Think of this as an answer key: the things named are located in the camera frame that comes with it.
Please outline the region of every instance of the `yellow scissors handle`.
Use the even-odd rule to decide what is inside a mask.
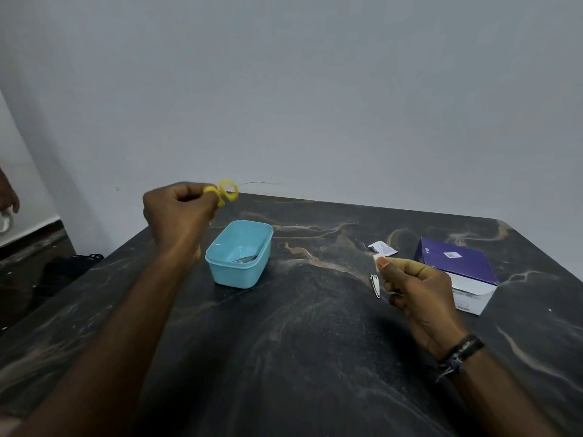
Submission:
[[[225,185],[232,185],[235,191],[225,190],[224,189]],[[207,187],[205,187],[202,190],[202,193],[206,193],[208,191],[212,191],[213,193],[216,193],[217,196],[219,197],[219,204],[217,205],[217,207],[219,207],[219,208],[224,206],[224,200],[223,200],[222,196],[227,198],[227,200],[229,202],[233,202],[235,199],[237,199],[239,197],[239,189],[237,188],[237,184],[235,184],[233,181],[229,181],[228,179],[221,179],[219,181],[219,190],[217,190],[216,187],[213,185],[208,185]]]

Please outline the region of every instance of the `black marble table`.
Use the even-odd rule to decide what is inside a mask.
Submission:
[[[502,221],[241,195],[208,230],[272,224],[258,284],[197,264],[146,379],[135,435],[478,435],[448,382],[431,382],[404,317],[368,281],[371,242],[411,258],[420,236],[483,250],[502,282],[468,327],[568,434],[583,434],[583,283]],[[0,411],[48,395],[152,256],[144,230],[0,338]]]

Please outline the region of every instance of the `purple and white box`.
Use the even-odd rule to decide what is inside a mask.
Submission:
[[[479,316],[498,285],[480,250],[421,238],[414,259],[449,274],[458,310]]]

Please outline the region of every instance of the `blue plastic container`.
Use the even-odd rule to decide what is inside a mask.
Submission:
[[[273,228],[263,222],[233,221],[210,244],[205,259],[216,283],[251,288],[259,280],[271,253]],[[258,255],[251,262],[234,260]]]

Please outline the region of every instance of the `another person's hand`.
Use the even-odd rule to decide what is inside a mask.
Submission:
[[[377,260],[390,304],[403,311],[414,339],[436,360],[445,357],[468,332],[456,312],[447,273],[408,259]]]
[[[20,200],[16,195],[8,179],[0,170],[0,212],[12,206],[12,211],[18,213],[20,209]]]
[[[215,193],[202,193],[208,185],[179,182],[144,195],[144,217],[160,253],[175,253],[189,265],[200,258],[200,240],[219,203]]]

